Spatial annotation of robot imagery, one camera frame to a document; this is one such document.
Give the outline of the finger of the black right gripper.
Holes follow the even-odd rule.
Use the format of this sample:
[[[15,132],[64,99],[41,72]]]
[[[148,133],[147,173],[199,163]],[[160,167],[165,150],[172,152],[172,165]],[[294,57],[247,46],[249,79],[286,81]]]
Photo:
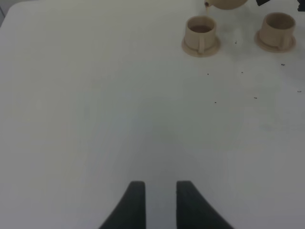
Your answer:
[[[305,11],[305,0],[297,0],[299,5],[298,5],[298,11]]]
[[[256,0],[256,4],[258,6],[262,6],[262,5],[266,4],[267,2],[269,2],[269,0]]]

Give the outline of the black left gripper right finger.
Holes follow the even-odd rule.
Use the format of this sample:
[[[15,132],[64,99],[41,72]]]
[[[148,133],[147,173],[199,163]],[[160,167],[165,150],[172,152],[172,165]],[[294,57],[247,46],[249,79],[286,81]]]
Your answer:
[[[233,229],[191,181],[176,183],[176,226],[178,229]]]

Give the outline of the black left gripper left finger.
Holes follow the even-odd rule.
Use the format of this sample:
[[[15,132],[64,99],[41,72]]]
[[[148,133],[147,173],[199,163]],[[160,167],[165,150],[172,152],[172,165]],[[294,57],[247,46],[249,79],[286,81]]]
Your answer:
[[[145,228],[145,183],[132,181],[100,229]]]

